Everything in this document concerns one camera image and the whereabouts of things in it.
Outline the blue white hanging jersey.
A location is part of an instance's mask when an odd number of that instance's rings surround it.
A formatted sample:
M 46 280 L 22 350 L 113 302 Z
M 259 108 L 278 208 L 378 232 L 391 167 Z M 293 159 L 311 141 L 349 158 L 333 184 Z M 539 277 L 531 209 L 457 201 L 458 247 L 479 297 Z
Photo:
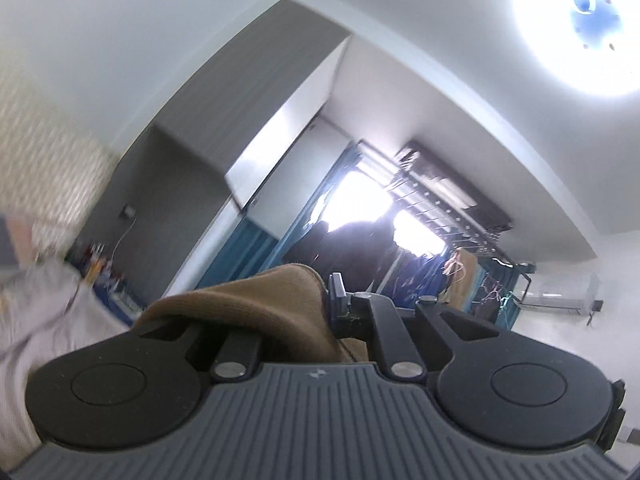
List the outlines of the blue white hanging jersey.
M 416 257 L 406 263 L 386 284 L 383 295 L 396 307 L 412 309 L 422 296 L 437 297 L 446 285 L 446 255 Z

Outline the patchwork quilt pillow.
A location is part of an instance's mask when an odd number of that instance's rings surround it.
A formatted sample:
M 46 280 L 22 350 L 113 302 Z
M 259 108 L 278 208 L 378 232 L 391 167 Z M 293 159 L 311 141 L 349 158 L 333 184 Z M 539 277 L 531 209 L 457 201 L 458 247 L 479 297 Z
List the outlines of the patchwork quilt pillow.
M 1 276 L 16 273 L 35 261 L 32 224 L 14 214 L 1 215 Z

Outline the brown hooded sweatshirt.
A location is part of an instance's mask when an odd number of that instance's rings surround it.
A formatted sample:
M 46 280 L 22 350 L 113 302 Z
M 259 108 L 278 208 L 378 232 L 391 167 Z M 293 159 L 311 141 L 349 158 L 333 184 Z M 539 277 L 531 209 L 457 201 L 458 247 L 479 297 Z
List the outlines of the brown hooded sweatshirt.
M 325 299 L 321 276 L 309 266 L 291 263 L 245 280 L 157 300 L 134 326 L 184 316 L 256 330 L 282 344 L 295 362 L 367 362 L 364 342 L 332 335 L 324 316 Z

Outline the black hanging jacket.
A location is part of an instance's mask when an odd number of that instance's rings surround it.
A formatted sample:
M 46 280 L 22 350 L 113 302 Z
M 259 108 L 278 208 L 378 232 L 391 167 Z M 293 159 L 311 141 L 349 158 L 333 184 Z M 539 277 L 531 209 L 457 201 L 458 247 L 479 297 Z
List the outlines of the black hanging jacket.
M 364 292 L 374 281 L 386 254 L 396 248 L 393 222 L 352 222 L 330 231 L 329 223 L 316 223 L 284 254 L 284 263 L 313 268 L 327 282 L 342 274 L 348 292 Z

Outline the cluttered bedside table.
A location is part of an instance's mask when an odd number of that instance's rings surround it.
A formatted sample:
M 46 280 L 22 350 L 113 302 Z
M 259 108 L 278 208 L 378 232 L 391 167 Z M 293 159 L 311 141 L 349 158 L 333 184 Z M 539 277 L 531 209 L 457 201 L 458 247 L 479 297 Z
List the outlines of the cluttered bedside table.
M 145 306 L 129 286 L 126 276 L 114 268 L 114 259 L 104 244 L 75 243 L 65 260 L 79 271 L 107 311 L 131 326 L 142 315 Z

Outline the grey white blanket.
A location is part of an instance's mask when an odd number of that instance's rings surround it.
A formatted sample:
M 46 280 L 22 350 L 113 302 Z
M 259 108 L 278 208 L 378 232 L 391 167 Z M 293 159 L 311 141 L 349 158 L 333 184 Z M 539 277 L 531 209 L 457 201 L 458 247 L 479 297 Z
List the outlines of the grey white blanket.
M 1 279 L 1 467 L 40 445 L 26 410 L 27 381 L 66 353 L 119 335 L 128 326 L 107 310 L 75 268 L 58 259 Z

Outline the blue curtain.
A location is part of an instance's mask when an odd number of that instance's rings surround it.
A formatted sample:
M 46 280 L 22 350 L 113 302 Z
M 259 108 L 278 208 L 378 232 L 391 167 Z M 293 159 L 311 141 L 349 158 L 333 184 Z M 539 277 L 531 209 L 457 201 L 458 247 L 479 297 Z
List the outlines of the blue curtain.
M 222 245 L 195 288 L 250 278 L 280 264 L 284 253 L 308 231 L 314 207 L 322 198 L 329 196 L 349 170 L 355 168 L 360 158 L 359 148 L 349 143 L 280 238 L 269 234 L 246 214 Z

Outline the tan hanging garment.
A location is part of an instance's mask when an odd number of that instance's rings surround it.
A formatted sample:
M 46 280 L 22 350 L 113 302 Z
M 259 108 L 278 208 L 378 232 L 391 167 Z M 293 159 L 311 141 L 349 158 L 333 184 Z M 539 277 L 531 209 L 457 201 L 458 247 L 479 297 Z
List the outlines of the tan hanging garment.
M 463 311 L 471 299 L 478 272 L 480 265 L 476 255 L 466 249 L 457 248 L 442 271 L 446 278 L 446 286 L 439 295 L 440 302 Z

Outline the round ceiling light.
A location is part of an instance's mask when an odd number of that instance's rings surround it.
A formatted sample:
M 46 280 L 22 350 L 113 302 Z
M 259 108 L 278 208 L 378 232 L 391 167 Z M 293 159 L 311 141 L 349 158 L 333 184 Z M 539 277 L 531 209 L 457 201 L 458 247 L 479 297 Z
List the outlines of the round ceiling light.
M 585 96 L 639 92 L 639 0 L 510 0 L 535 61 Z

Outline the grey wardrobe cabinet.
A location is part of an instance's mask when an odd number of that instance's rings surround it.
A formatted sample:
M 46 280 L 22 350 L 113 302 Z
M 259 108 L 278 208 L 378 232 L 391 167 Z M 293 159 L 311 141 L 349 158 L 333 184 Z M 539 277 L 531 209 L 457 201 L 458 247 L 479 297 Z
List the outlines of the grey wardrobe cabinet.
M 154 122 L 245 206 L 328 99 L 350 33 L 280 0 L 203 64 Z

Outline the black ceiling drying rack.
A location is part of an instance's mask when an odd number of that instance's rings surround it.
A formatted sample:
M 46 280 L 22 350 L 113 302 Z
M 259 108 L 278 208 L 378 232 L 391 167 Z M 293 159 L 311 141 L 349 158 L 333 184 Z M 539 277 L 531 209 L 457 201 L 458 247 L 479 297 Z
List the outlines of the black ceiling drying rack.
M 464 248 L 479 257 L 495 258 L 504 266 L 515 261 L 498 245 L 499 234 L 486 230 L 470 211 L 477 206 L 449 179 L 427 179 L 384 155 L 365 140 L 356 144 L 361 171 L 378 182 L 400 209 L 408 211 L 449 248 Z

